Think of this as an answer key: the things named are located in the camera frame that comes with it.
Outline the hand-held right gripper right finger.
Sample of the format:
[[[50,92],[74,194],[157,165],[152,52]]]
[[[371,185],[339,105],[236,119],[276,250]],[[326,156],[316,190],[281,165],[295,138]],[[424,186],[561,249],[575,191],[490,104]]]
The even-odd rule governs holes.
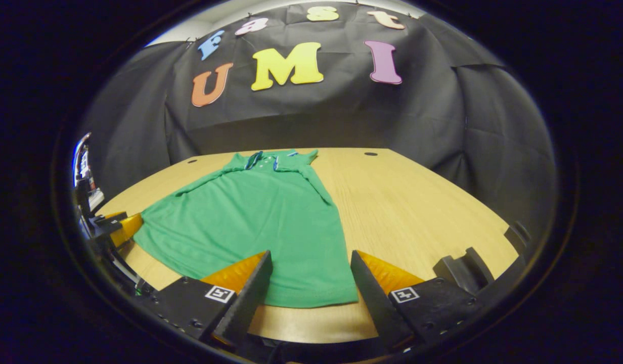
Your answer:
[[[364,251],[351,253],[350,269],[390,351],[437,345],[483,310],[482,300],[448,279],[424,280]]]

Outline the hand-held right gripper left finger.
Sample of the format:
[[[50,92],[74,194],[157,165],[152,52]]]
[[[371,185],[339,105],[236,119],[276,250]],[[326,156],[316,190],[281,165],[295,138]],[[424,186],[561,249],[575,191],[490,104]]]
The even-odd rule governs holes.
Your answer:
[[[235,349],[265,300],[273,272],[271,255],[269,250],[254,254],[202,279],[183,276],[140,296],[140,304],[179,333]]]

